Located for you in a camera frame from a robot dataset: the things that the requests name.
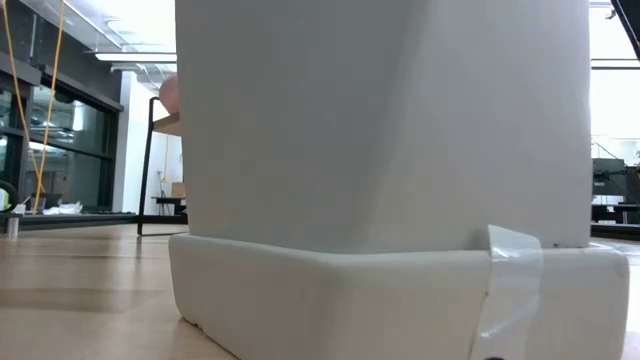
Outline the pink slide sandal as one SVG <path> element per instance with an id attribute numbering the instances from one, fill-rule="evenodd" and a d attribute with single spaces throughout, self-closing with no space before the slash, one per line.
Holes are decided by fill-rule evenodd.
<path id="1" fill-rule="evenodd" d="M 169 114 L 179 112 L 178 74 L 171 75 L 162 83 L 158 97 Z"/>

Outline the dark background table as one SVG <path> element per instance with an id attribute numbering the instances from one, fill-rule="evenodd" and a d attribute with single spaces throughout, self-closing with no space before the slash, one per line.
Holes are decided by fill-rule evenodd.
<path id="1" fill-rule="evenodd" d="M 185 216 L 187 214 L 184 197 L 153 197 L 158 206 L 159 216 Z"/>

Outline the clear tape strip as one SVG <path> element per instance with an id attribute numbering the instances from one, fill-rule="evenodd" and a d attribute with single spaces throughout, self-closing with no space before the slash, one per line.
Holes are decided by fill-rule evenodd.
<path id="1" fill-rule="evenodd" d="M 539 240 L 490 225 L 490 272 L 469 360 L 525 360 L 544 269 Z"/>

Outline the long ceiling light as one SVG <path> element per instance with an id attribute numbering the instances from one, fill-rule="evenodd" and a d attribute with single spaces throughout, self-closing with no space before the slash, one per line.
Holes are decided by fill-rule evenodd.
<path id="1" fill-rule="evenodd" d="M 175 53 L 161 52 L 96 52 L 95 57 L 110 63 L 174 64 L 177 62 Z"/>
<path id="2" fill-rule="evenodd" d="M 594 58 L 591 60 L 593 70 L 640 70 L 638 59 Z"/>

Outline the white crumpled paper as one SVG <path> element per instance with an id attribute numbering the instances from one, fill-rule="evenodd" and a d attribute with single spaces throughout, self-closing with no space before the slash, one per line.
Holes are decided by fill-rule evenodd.
<path id="1" fill-rule="evenodd" d="M 83 205 L 80 202 L 60 204 L 58 206 L 44 209 L 43 214 L 47 216 L 57 215 L 79 215 L 83 210 Z"/>

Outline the dark green machine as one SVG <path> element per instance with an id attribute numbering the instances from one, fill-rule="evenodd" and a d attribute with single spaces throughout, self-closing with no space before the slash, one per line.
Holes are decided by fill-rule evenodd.
<path id="1" fill-rule="evenodd" d="M 640 167 L 621 159 L 593 159 L 591 220 L 640 225 Z"/>

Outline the wooden shelf with black frame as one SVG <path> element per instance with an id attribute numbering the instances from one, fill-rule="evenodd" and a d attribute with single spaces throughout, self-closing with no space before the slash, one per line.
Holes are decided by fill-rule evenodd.
<path id="1" fill-rule="evenodd" d="M 155 225 L 187 225 L 188 224 L 187 214 L 185 216 L 159 216 L 159 215 L 145 214 L 152 137 L 153 137 L 153 133 L 157 131 L 156 124 L 159 124 L 160 127 L 162 126 L 166 127 L 165 120 L 154 119 L 155 105 L 158 102 L 160 102 L 158 96 L 153 96 L 148 101 L 147 135 L 146 135 L 145 147 L 144 147 L 142 178 L 141 178 L 140 193 L 139 193 L 138 215 L 136 217 L 136 232 L 139 237 L 170 236 L 170 233 L 145 233 L 144 232 L 145 224 L 155 224 Z"/>

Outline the black aluminium table frame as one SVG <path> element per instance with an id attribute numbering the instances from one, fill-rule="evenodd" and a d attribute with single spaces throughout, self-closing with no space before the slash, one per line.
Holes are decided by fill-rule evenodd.
<path id="1" fill-rule="evenodd" d="M 25 215 L 19 217 L 19 230 L 46 230 L 61 228 L 93 227 L 107 225 L 137 224 L 138 215 L 123 214 L 80 214 L 80 215 Z M 186 225 L 184 216 L 145 215 L 143 224 Z M 640 226 L 595 224 L 591 225 L 594 238 L 618 239 L 640 242 Z"/>

